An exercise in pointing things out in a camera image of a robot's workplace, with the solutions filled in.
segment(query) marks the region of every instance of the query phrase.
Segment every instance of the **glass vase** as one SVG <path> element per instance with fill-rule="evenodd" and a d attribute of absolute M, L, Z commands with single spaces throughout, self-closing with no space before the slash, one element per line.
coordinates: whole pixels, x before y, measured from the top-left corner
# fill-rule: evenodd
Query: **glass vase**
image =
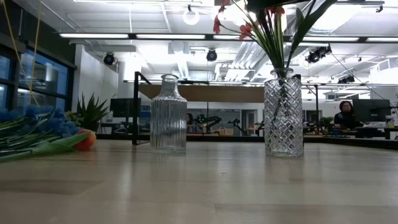
<path fill-rule="evenodd" d="M 150 146 L 155 153 L 184 153 L 187 145 L 187 100 L 178 93 L 178 77 L 162 75 L 162 90 L 152 99 Z"/>
<path fill-rule="evenodd" d="M 301 81 L 290 78 L 291 68 L 271 71 L 276 78 L 264 84 L 266 155 L 304 155 Z"/>

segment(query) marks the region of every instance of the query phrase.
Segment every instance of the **ceiling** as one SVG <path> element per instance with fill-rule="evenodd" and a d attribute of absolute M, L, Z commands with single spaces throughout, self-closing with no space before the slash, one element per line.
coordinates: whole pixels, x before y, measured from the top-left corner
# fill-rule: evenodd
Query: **ceiling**
<path fill-rule="evenodd" d="M 29 12 L 37 15 L 39 1 L 14 1 Z M 41 7 L 42 20 L 59 32 L 212 34 L 213 20 L 218 11 L 218 6 L 215 6 L 217 4 L 215 4 L 214 0 L 201 1 L 201 6 L 196 6 L 197 4 L 193 3 L 192 9 L 198 12 L 199 20 L 195 25 L 188 25 L 183 20 L 187 7 L 181 4 L 174 5 L 167 4 L 167 2 L 151 5 L 106 4 L 75 2 L 74 0 L 41 1 L 44 5 Z M 396 0 L 385 1 L 384 10 L 380 13 L 376 13 L 378 6 L 358 6 L 355 9 L 346 6 L 344 8 L 331 8 L 328 11 L 329 17 L 323 18 L 326 22 L 323 24 L 319 23 L 316 28 L 314 26 L 310 34 L 345 36 L 396 35 L 398 33 L 398 23 L 395 22 L 395 18 L 398 16 L 398 7 L 391 5 L 391 2 Z M 305 7 L 305 5 L 306 3 L 302 3 L 286 7 L 288 24 L 294 21 L 295 7 Z M 227 27 L 238 29 L 238 26 L 235 25 L 237 23 L 236 15 L 233 12 L 232 8 L 230 12 L 226 12 L 225 19 L 222 19 L 221 22 Z M 187 14 L 189 22 L 194 17 L 191 13 Z M 221 30 L 221 33 L 228 34 L 230 31 Z M 91 40 L 90 42 L 80 43 L 86 45 L 86 50 L 95 50 L 99 55 L 105 54 L 105 50 L 101 49 L 106 46 L 136 46 L 137 54 L 140 55 L 143 61 L 142 73 L 151 78 L 156 78 L 156 74 L 181 71 L 181 68 L 186 66 L 185 68 L 189 70 L 189 74 L 192 74 L 197 79 L 207 79 L 208 72 L 211 72 L 213 78 L 229 76 L 229 81 L 239 81 L 238 79 L 246 78 L 252 82 L 261 82 L 269 77 L 268 74 L 272 69 L 270 66 L 263 66 L 267 64 L 268 60 L 264 52 L 257 49 L 258 46 L 250 46 L 250 50 L 248 50 L 244 48 L 242 42 L 184 41 L 188 51 L 187 54 L 181 56 L 172 52 L 172 48 L 170 48 L 171 42 L 167 40 Z M 217 61 L 207 62 L 206 55 L 209 48 L 216 50 L 218 54 Z M 309 50 L 315 48 L 316 46 L 299 47 L 293 60 L 292 68 L 294 73 L 301 74 L 305 81 L 337 82 L 339 76 L 336 76 L 337 78 L 334 80 L 331 80 L 330 77 L 344 72 L 346 68 L 353 68 L 358 77 L 366 80 L 369 76 L 370 67 L 384 61 L 389 55 L 398 55 L 397 44 L 331 44 L 333 54 L 340 62 L 336 61 L 332 55 L 327 55 L 326 58 L 308 67 L 308 64 L 304 63 L 304 58 Z M 239 56 L 239 53 L 243 52 L 247 53 L 247 57 L 245 57 L 245 54 Z M 123 51 L 117 54 L 121 60 L 127 60 L 128 55 L 129 52 Z M 243 68 L 236 69 L 236 67 L 231 68 L 231 66 L 228 66 L 239 64 L 238 62 L 249 64 L 255 58 L 257 60 L 253 62 L 255 63 L 253 67 L 243 66 Z"/>

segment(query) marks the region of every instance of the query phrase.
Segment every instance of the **person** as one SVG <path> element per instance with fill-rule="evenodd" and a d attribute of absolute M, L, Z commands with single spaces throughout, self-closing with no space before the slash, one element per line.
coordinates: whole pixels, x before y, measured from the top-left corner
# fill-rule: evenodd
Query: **person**
<path fill-rule="evenodd" d="M 344 129 L 354 129 L 362 127 L 363 124 L 355 121 L 354 108 L 349 101 L 340 103 L 340 113 L 335 115 L 335 124 L 339 124 Z"/>

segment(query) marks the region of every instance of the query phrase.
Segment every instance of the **window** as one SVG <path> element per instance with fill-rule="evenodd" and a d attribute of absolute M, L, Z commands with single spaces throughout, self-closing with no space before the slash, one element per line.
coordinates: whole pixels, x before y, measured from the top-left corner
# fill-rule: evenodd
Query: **window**
<path fill-rule="evenodd" d="M 19 83 L 30 85 L 32 76 L 32 62 L 34 52 L 27 50 L 21 61 L 26 77 L 21 72 Z M 61 95 L 67 94 L 68 68 L 64 67 L 40 54 L 36 54 L 32 87 Z"/>
<path fill-rule="evenodd" d="M 65 110 L 65 99 L 36 93 L 34 91 L 32 92 L 32 94 L 35 96 L 40 106 L 54 106 L 56 108 L 61 108 Z M 33 98 L 31 99 L 30 103 L 35 104 Z M 20 113 L 24 114 L 26 112 L 27 105 L 29 105 L 29 90 L 19 88 L 17 94 L 17 110 Z"/>
<path fill-rule="evenodd" d="M 15 51 L 0 48 L 0 108 L 15 108 L 22 114 L 29 104 L 29 86 L 33 69 L 33 50 L 20 54 L 22 69 L 13 57 Z M 68 95 L 69 67 L 47 58 L 37 52 L 32 79 L 32 94 L 39 106 L 54 106 L 70 110 L 72 96 Z"/>
<path fill-rule="evenodd" d="M 5 108 L 7 103 L 7 86 L 0 84 L 0 108 Z"/>
<path fill-rule="evenodd" d="M 10 78 L 10 64 L 11 60 L 0 55 L 0 78 Z"/>

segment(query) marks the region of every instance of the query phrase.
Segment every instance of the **potted plant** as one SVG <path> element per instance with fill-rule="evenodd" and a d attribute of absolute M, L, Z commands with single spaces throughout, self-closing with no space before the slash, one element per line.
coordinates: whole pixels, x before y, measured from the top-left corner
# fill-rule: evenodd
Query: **potted plant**
<path fill-rule="evenodd" d="M 108 107 L 104 108 L 106 100 L 98 105 L 99 100 L 100 98 L 97 97 L 95 101 L 93 93 L 86 105 L 85 96 L 81 94 L 81 101 L 78 100 L 77 103 L 77 113 L 83 117 L 83 120 L 80 120 L 81 127 L 94 132 L 98 130 L 100 125 L 98 122 L 109 113 L 109 111 L 107 111 Z"/>
<path fill-rule="evenodd" d="M 330 134 L 333 130 L 333 124 L 331 123 L 334 118 L 332 117 L 322 117 L 319 120 L 319 128 L 321 129 L 322 134 Z"/>
<path fill-rule="evenodd" d="M 299 157 L 304 153 L 301 81 L 299 78 L 290 77 L 293 70 L 289 65 L 296 48 L 312 25 L 337 0 L 324 0 L 314 10 L 316 0 L 313 0 L 305 16 L 299 8 L 296 9 L 295 33 L 288 59 L 285 61 L 283 5 L 297 2 L 304 0 L 247 0 L 244 7 L 233 1 L 242 12 L 246 24 L 240 27 L 240 31 L 235 31 L 221 24 L 216 16 L 213 27 L 217 34 L 220 33 L 220 27 L 224 27 L 239 33 L 240 39 L 256 41 L 274 67 L 271 74 L 275 78 L 264 84 L 264 138 L 267 155 Z M 229 0 L 223 0 L 218 12 L 224 12 L 227 5 Z"/>

